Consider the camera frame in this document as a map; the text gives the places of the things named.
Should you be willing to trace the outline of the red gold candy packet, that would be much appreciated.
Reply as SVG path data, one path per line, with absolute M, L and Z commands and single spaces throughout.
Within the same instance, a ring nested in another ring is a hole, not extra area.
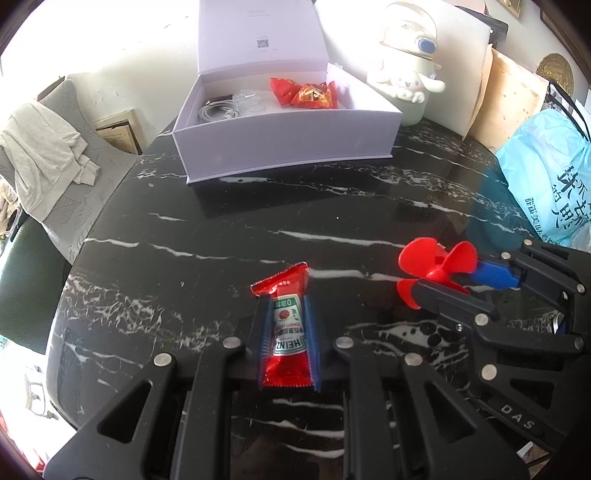
M 301 85 L 294 80 L 272 77 L 270 78 L 270 90 L 280 106 L 286 107 L 300 92 Z

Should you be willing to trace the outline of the beige cloth on chair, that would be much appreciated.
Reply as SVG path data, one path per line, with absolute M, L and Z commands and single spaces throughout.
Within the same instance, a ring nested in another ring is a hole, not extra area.
M 61 116 L 34 102 L 11 115 L 1 147 L 15 171 L 24 210 L 43 222 L 72 183 L 92 186 L 100 168 L 85 154 L 86 141 Z

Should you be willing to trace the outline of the lavender open gift box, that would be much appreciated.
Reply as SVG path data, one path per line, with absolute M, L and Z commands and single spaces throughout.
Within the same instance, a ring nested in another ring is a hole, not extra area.
M 198 75 L 172 137 L 189 184 L 238 173 L 356 159 L 388 158 L 402 113 L 329 62 L 310 1 L 202 1 Z M 338 109 L 281 107 L 270 78 L 301 85 L 334 81 Z M 240 116 L 209 98 L 269 91 L 266 113 Z

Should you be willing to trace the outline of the brown chocolate snack packet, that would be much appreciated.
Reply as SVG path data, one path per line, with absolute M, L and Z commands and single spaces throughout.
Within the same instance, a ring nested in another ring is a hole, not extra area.
M 232 94 L 221 95 L 221 96 L 209 98 L 207 101 L 205 101 L 205 105 L 211 104 L 211 103 L 216 103 L 216 102 L 232 101 L 232 100 L 233 100 L 233 95 Z

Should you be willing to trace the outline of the red plastic fan propeller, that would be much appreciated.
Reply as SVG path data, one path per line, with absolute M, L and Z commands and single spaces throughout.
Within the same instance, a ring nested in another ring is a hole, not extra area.
M 435 238 L 416 238 L 409 242 L 399 254 L 398 266 L 412 278 L 397 282 L 398 294 L 410 308 L 415 310 L 421 309 L 412 294 L 412 289 L 419 280 L 428 280 L 468 294 L 468 290 L 455 282 L 452 276 L 474 273 L 477 263 L 477 250 L 468 241 L 459 242 L 451 251 L 446 251 Z

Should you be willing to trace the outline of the green upholstered seat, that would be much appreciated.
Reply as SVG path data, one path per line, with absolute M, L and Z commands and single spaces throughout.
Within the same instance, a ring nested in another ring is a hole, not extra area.
M 1 334 L 43 354 L 71 264 L 26 218 L 1 256 Z

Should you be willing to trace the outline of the white foam board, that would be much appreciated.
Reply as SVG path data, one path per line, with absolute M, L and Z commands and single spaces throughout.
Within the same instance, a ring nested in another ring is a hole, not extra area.
M 332 62 L 367 83 L 385 8 L 395 1 L 318 1 Z M 436 77 L 446 84 L 429 97 L 424 117 L 465 137 L 481 92 L 490 28 L 446 1 L 406 1 L 426 10 L 437 27 Z

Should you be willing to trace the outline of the blue plastic bag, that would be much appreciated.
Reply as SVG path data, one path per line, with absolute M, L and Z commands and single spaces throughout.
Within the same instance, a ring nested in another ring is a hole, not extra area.
M 509 191 L 538 236 L 571 247 L 590 224 L 590 141 L 563 114 L 526 120 L 496 152 Z

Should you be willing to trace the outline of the white Cinnamoroll water bottle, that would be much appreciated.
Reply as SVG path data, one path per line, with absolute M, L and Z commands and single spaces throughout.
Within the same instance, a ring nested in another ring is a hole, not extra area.
M 367 83 L 402 112 L 403 126 L 419 123 L 429 97 L 446 89 L 436 77 L 436 51 L 437 27 L 426 10 L 406 1 L 388 4 Z

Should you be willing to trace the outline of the red Heinz ketchup packet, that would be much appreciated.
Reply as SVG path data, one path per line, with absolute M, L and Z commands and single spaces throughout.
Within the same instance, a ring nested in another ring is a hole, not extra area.
M 314 386 L 311 345 L 304 299 L 308 264 L 300 262 L 250 285 L 256 297 L 270 297 L 263 343 L 260 346 L 260 381 L 263 388 Z

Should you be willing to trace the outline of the grey fabric chair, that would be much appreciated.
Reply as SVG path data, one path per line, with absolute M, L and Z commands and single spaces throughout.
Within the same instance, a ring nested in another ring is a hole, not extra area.
M 138 157 L 115 148 L 96 133 L 80 109 L 72 81 L 63 82 L 41 103 L 81 134 L 87 143 L 84 154 L 100 168 L 92 186 L 70 184 L 43 221 L 56 249 L 73 263 L 103 207 Z

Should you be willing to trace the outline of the tan cardboard sheet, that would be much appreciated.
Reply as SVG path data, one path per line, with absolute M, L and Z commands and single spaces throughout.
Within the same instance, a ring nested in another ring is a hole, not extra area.
M 468 136 L 495 153 L 541 111 L 548 87 L 548 80 L 489 46 Z

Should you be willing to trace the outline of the woven round wall plate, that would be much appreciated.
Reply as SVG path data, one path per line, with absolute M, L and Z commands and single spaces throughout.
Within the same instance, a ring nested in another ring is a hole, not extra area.
M 546 55 L 539 63 L 536 74 L 557 83 L 569 96 L 574 93 L 574 75 L 567 59 L 559 53 Z

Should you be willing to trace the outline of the red gold snack packet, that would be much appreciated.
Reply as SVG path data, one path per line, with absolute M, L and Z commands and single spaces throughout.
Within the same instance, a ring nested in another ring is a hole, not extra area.
M 338 109 L 335 82 L 304 84 L 290 100 L 290 106 L 304 109 Z

